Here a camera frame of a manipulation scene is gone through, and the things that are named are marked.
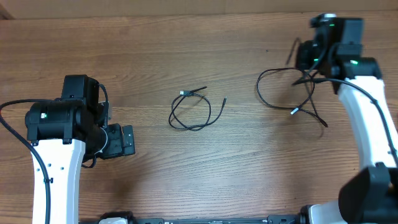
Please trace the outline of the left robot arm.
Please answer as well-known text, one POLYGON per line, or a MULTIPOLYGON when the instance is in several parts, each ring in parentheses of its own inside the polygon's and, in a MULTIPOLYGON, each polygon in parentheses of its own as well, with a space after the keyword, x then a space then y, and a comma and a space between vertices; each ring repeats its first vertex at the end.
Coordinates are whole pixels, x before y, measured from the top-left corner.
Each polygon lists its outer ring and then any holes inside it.
POLYGON ((35 149, 33 223, 78 223, 81 168, 97 159, 135 153, 131 125, 109 124, 104 85, 87 75, 67 75, 62 95, 34 103, 25 116, 35 149))

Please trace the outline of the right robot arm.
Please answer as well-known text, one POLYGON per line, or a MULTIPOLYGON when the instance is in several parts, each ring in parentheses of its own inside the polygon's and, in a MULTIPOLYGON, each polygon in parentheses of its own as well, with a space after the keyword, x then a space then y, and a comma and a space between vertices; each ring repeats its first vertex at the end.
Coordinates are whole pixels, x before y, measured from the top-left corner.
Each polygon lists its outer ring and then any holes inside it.
POLYGON ((397 129, 375 58, 362 57, 364 21, 320 14, 313 40, 298 47, 295 66, 331 82, 348 114, 358 146, 359 171, 338 198, 302 209, 304 223, 397 223, 397 129))

